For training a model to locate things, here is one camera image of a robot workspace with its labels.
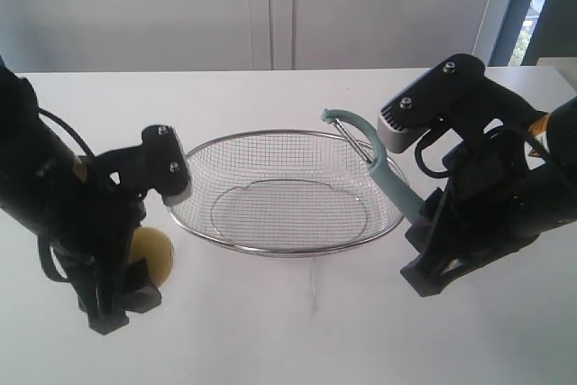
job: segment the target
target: white table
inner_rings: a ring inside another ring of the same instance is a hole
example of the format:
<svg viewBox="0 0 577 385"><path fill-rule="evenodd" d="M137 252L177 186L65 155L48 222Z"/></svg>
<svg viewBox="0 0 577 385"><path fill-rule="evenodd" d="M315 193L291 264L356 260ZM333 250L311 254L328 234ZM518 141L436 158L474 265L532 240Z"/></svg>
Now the white table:
<svg viewBox="0 0 577 385"><path fill-rule="evenodd" d="M95 151L139 142L153 123L185 148L247 130L331 132L325 107L375 120L423 70L30 74L41 105ZM489 76L541 109L574 91L545 67ZM434 183L395 159L422 196ZM73 290L44 278L33 236L0 215L0 383L541 384L575 383L577 227L420 298L399 275L416 253L393 234L317 259L221 249L177 228L160 199L146 225L176 245L161 307L102 337Z"/></svg>

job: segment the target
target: metal strainer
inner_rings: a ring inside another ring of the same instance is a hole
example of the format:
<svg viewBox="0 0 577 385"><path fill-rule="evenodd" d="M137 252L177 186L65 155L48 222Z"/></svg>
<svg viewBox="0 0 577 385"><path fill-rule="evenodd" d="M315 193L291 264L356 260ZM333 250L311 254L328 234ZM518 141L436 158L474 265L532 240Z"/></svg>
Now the metal strainer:
<svg viewBox="0 0 577 385"><path fill-rule="evenodd" d="M372 155L369 144L360 142ZM308 256L367 243L402 214L338 135L258 131L187 155L192 195L170 209L179 225L241 252ZM406 181L398 166L393 171Z"/></svg>

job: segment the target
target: yellow ball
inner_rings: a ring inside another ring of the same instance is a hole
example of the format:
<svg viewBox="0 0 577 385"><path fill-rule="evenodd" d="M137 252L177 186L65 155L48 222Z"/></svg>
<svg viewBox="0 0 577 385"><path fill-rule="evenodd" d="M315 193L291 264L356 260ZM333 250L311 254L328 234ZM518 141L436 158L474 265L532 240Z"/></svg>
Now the yellow ball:
<svg viewBox="0 0 577 385"><path fill-rule="evenodd" d="M172 271L173 253L172 243L166 234L152 227L139 227L134 231L128 264L146 259L151 280L159 288Z"/></svg>

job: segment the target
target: white wall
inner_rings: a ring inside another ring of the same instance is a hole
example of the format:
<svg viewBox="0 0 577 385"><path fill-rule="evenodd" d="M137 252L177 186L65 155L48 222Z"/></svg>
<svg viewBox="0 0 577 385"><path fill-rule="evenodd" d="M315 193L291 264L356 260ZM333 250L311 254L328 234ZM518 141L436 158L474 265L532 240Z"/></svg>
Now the white wall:
<svg viewBox="0 0 577 385"><path fill-rule="evenodd" d="M487 60L508 0L0 0L19 71L332 69Z"/></svg>

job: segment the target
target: basket rim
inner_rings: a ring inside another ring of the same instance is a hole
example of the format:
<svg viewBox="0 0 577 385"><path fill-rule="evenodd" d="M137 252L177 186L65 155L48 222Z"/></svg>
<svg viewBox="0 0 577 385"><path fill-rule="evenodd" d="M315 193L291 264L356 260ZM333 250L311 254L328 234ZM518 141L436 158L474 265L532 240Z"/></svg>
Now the basket rim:
<svg viewBox="0 0 577 385"><path fill-rule="evenodd" d="M253 131L244 132L244 133L228 134L228 135L224 135L221 137L217 137L215 139L211 139L208 142L204 142L204 143L198 145L197 147L193 148L191 151L187 152L186 160L188 161L188 159L190 157L199 153L203 149L205 149L209 146L212 146L214 144L220 143L220 142L227 142L230 140L240 139L243 137L252 137L252 136L261 136L261 135L279 135L279 134L312 135L315 137L325 137L327 139L340 140L342 142L346 142L346 139L340 134L323 133L320 131L313 131L313 130L299 130L299 129L253 130ZM369 143L364 142L364 141L358 141L358 143L362 147L366 148L367 150L372 150L372 146ZM389 163L390 166L393 167L395 172L400 175L401 179L405 183L408 184L408 179L405 176L405 173L403 173L403 171L400 169L398 164L391 157L389 157L389 155L387 155L387 162ZM250 253L250 254L276 256L276 257L310 257L310 256L317 255L317 254L328 254L331 252L341 252L341 251L349 250L349 249L352 249L352 248L357 247L359 245L363 245L365 243L369 243L371 241L374 241L374 240L381 238L382 236L392 232L405 219L405 216L400 214L400 218L398 219L398 221L395 224L388 227L387 229L376 232L375 234L373 234L371 236L366 236L366 237L363 237L363 238L358 239L358 240L350 241L348 243L338 243L338 244L333 244L333 245L317 246L317 247L265 248L265 247L254 247L254 246L249 246L249 245L241 245L238 243L234 243L232 241L226 241L226 240L211 236L209 234L205 234L203 232L199 232L198 230L195 230L195 229L191 228L189 225L185 224L176 215L176 213L173 211L173 209L172 209L173 207L174 206L168 206L168 210L169 210L170 216L172 217L174 222L179 227L181 227L185 231L189 232L190 234L193 234L194 236L198 236L199 238L202 238L206 241L209 241L210 243L224 247L224 248L229 249L229 250L234 250L234 251L238 251L238 252L245 252L245 253Z"/></svg>

